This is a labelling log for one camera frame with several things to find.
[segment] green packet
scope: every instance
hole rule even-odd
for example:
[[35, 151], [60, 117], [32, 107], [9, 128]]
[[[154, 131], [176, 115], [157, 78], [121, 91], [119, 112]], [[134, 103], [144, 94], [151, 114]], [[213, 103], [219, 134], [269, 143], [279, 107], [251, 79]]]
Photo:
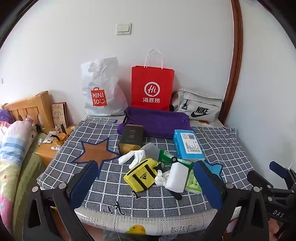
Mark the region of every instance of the green packet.
[[[158, 161], [163, 164], [171, 166], [173, 164], [173, 162], [172, 162], [173, 157], [174, 157], [174, 155], [161, 149], [159, 152]], [[177, 160], [178, 160], [178, 162], [180, 162], [184, 166], [188, 167], [189, 170], [191, 170], [193, 168], [194, 162], [186, 161], [186, 160], [178, 159], [178, 158], [177, 158]]]
[[202, 188], [198, 184], [198, 182], [193, 174], [193, 170], [191, 170], [188, 174], [188, 179], [186, 182], [185, 191], [195, 193], [195, 194], [202, 193]]

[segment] white plastic bag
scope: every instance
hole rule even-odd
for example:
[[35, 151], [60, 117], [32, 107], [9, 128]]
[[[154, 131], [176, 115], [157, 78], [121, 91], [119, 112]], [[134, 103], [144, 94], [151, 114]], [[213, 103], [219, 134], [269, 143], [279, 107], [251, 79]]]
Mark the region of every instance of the white plastic bag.
[[123, 115], [128, 107], [118, 86], [116, 57], [86, 62], [81, 65], [82, 93], [88, 115]]

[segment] red paper bag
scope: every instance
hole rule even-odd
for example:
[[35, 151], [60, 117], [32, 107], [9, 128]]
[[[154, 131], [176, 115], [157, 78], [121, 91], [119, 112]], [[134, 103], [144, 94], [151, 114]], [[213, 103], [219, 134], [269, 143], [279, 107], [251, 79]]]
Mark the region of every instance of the red paper bag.
[[[147, 58], [153, 51], [158, 50], [150, 50]], [[144, 66], [135, 66], [131, 69], [131, 106], [169, 110], [175, 71], [163, 68], [163, 63], [161, 68], [147, 67], [146, 61]]]

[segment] gray waist bag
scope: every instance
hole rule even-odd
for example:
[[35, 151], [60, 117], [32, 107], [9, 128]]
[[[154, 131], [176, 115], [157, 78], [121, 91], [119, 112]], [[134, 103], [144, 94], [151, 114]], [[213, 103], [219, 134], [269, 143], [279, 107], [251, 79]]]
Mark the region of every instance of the gray waist bag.
[[179, 89], [172, 95], [172, 105], [174, 111], [185, 113], [190, 120], [212, 122], [220, 111], [222, 100], [196, 91]]

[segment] floral blanket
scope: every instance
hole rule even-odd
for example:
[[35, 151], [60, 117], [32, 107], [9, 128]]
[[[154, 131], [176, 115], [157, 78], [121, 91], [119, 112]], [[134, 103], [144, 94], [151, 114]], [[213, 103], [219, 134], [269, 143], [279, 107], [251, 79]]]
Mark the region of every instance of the floral blanket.
[[32, 123], [27, 119], [11, 125], [0, 122], [0, 214], [8, 230], [17, 180], [31, 127]]

